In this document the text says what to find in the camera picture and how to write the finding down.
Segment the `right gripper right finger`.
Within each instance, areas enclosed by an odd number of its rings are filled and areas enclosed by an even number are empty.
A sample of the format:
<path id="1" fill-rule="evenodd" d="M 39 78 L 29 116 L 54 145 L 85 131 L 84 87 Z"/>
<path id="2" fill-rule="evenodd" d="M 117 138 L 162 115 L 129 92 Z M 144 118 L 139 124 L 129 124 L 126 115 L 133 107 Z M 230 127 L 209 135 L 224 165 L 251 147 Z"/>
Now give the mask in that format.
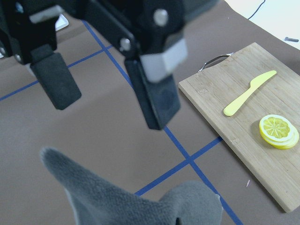
<path id="1" fill-rule="evenodd" d="M 180 109 L 174 70 L 187 58 L 181 38 L 162 53 L 126 59 L 125 67 L 148 128 L 162 130 Z"/>

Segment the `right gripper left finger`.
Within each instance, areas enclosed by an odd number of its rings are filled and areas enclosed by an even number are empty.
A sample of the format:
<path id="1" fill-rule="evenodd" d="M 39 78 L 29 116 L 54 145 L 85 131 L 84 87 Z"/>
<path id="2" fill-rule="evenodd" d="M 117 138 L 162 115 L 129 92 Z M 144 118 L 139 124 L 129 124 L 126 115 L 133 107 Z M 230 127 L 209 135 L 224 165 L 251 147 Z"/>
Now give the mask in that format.
<path id="1" fill-rule="evenodd" d="M 30 52 L 30 68 L 57 110 L 64 110 L 81 98 L 82 94 L 60 53 L 50 45 Z"/>

